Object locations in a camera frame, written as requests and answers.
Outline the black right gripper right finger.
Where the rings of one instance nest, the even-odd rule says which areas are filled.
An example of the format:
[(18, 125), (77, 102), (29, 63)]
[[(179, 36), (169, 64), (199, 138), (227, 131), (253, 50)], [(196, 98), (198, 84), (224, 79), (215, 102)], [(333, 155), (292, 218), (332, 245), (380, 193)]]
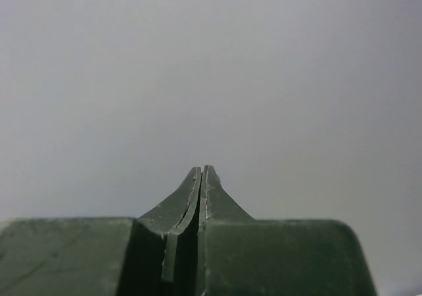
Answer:
[(355, 232), (338, 220), (256, 220), (202, 173), (198, 295), (374, 295)]

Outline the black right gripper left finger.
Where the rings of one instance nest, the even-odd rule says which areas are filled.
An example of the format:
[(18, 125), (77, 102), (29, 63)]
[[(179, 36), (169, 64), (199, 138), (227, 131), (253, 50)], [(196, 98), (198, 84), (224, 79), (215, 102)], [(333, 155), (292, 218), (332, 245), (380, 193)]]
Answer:
[(201, 170), (139, 218), (1, 223), (2, 295), (193, 295)]

